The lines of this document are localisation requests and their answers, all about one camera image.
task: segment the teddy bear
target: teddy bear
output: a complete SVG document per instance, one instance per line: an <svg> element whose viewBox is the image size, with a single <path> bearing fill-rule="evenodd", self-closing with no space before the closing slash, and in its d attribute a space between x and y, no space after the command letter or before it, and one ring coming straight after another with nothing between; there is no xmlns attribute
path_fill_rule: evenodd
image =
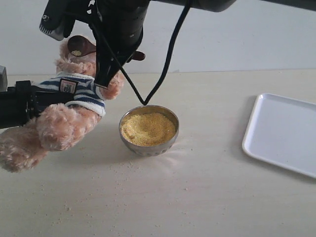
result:
<svg viewBox="0 0 316 237"><path fill-rule="evenodd" d="M49 152L75 146L105 115L105 101L115 99L124 86L125 77L121 71L107 88L95 85L96 51L75 56L69 50L69 40L60 45L60 58L55 61L56 75L40 83L32 82L32 85L51 91L61 88L75 91L74 99L64 104L51 104L24 126L11 127L0 134L0 166L9 172L32 169Z"/></svg>

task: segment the table surface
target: table surface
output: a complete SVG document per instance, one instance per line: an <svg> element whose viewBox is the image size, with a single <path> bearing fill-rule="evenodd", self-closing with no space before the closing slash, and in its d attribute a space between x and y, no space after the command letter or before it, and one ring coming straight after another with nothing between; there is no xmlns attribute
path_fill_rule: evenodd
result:
<svg viewBox="0 0 316 237"><path fill-rule="evenodd" d="M159 75L131 77L144 97ZM315 180L249 158L241 142L258 94L316 103L315 87L316 70L169 74L150 104L179 117L178 140L140 158L119 137L121 116L141 105L126 83L76 147L0 170L0 236L314 237Z"/></svg>

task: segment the yellow powder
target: yellow powder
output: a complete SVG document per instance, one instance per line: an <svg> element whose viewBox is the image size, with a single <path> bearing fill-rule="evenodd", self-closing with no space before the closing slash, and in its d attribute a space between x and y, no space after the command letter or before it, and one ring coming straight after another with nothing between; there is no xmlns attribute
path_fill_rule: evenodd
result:
<svg viewBox="0 0 316 237"><path fill-rule="evenodd" d="M81 51L75 50L75 51L72 51L71 54L74 56L81 56Z"/></svg>
<svg viewBox="0 0 316 237"><path fill-rule="evenodd" d="M161 113L134 115L122 126L123 137L137 146L155 146L170 140L174 124Z"/></svg>

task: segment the shirt label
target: shirt label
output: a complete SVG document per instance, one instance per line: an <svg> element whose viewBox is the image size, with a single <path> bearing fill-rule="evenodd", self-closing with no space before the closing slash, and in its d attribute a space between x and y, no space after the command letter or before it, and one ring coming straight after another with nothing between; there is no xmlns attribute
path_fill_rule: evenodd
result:
<svg viewBox="0 0 316 237"><path fill-rule="evenodd" d="M59 91L64 93L75 94L78 81L69 79L60 79Z"/></svg>

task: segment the bowl rim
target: bowl rim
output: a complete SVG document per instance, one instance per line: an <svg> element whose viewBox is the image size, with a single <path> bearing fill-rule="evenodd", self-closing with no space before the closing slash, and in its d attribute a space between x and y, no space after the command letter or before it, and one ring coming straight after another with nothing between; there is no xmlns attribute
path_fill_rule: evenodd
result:
<svg viewBox="0 0 316 237"><path fill-rule="evenodd" d="M176 126L176 133L174 134L174 136L172 138L170 138L168 141L164 142L164 143L160 143L158 145L155 145L155 146L139 146L139 145L135 145L134 143L131 143L130 141L126 140L124 137L123 137L123 134L121 132L121 124L122 124L122 121L123 119L129 114L131 113L132 111L136 110L136 109L140 109L140 108L143 108L143 107L158 107L158 108L161 108L161 109L164 109L164 110L167 110L169 111L177 120L177 126ZM122 118L119 120L119 124L118 124L118 130L119 130L119 134L120 134L120 137L121 139L123 139L124 141L126 141L127 143L137 147L137 148L154 148L154 147L158 147L158 146L163 146L165 144L167 144L168 142L170 142L172 139L174 139L175 137L178 136L179 134L179 119L178 117L176 116L176 114L171 111L170 109L166 108L166 107L163 107L163 106L160 106L160 105L141 105L141 106L137 106L133 109L130 109L129 111L127 111L123 116Z"/></svg>

